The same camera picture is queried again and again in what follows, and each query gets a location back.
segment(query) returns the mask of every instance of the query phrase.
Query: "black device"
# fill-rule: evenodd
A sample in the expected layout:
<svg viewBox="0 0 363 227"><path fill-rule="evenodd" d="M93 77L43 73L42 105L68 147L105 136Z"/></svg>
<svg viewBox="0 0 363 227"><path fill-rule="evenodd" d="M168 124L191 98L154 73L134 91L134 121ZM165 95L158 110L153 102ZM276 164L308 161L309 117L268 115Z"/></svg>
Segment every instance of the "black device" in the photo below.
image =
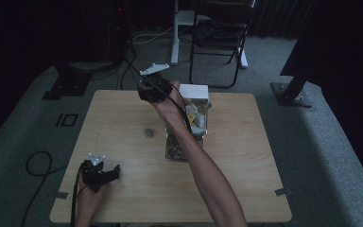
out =
<svg viewBox="0 0 363 227"><path fill-rule="evenodd" d="M120 176L120 165L113 170L104 172L102 170L104 162L94 166L90 160L85 160L81 164L82 180L97 192L102 184L112 182Z"/></svg>
<svg viewBox="0 0 363 227"><path fill-rule="evenodd" d="M141 82L144 87L138 87L138 95L147 102L162 102L172 92L172 85L167 79L163 79L158 72L144 77Z"/></svg>

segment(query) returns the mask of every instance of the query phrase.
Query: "black chair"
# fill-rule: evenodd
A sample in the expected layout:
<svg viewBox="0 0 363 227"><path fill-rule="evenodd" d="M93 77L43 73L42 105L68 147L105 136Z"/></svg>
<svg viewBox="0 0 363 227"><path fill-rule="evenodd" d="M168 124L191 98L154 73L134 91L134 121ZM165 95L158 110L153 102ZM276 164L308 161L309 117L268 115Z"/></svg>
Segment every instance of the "black chair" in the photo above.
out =
<svg viewBox="0 0 363 227"><path fill-rule="evenodd" d="M208 84L208 87L231 88L235 85L244 42L254 14L254 4L255 0L198 0L194 13L190 51L190 83L194 83L194 55L229 56L227 63L230 63L233 56L238 53L233 83L230 85Z"/></svg>

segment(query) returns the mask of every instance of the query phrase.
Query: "table leg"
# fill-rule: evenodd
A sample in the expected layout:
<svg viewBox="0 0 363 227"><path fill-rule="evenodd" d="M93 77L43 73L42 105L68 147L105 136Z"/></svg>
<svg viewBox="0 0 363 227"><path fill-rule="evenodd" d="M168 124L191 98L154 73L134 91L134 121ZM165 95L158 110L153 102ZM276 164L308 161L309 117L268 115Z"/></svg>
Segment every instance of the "table leg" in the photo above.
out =
<svg viewBox="0 0 363 227"><path fill-rule="evenodd" d="M173 46L172 46L172 59L170 60L171 64L178 63L179 57L179 0L175 0L175 16L174 16L174 25L173 25Z"/></svg>

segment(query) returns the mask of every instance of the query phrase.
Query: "table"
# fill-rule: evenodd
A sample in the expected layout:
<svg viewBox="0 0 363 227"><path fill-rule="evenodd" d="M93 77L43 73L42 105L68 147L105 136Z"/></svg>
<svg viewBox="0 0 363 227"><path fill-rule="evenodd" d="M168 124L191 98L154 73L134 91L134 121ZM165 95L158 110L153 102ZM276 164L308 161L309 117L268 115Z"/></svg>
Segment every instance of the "table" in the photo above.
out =
<svg viewBox="0 0 363 227"><path fill-rule="evenodd" d="M173 20L173 45L172 56L170 59L171 64L178 64L179 62L179 26L192 26L194 23L194 11L192 10L179 10L179 0L175 0L175 13ZM247 62L246 53L243 50L241 54L240 65L242 68L249 67Z"/></svg>
<svg viewBox="0 0 363 227"><path fill-rule="evenodd" d="M248 222L289 221L286 196L255 98L210 93L204 148L239 198ZM185 161L165 159L165 124L135 91L97 91L81 128L50 218L69 222L79 165L88 153L121 167L96 222L213 222ZM154 130L152 137L145 129Z"/></svg>

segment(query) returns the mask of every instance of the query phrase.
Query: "metal bracket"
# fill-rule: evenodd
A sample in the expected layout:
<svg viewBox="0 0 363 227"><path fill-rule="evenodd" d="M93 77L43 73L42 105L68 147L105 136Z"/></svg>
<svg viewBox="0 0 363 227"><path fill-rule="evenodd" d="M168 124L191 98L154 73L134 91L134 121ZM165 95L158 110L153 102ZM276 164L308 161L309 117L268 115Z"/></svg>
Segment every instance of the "metal bracket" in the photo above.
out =
<svg viewBox="0 0 363 227"><path fill-rule="evenodd" d="M93 166L99 165L106 158L105 155L97 156L97 155L93 155L92 153L88 153L88 157L90 157L90 160L91 160L91 163L93 164Z"/></svg>
<svg viewBox="0 0 363 227"><path fill-rule="evenodd" d="M146 76L149 74L153 74L159 71L162 71L164 69L167 69L169 67L169 65L166 64L155 64L153 63L151 67L149 67L148 69L144 70L144 71L140 71L140 75L141 76Z"/></svg>

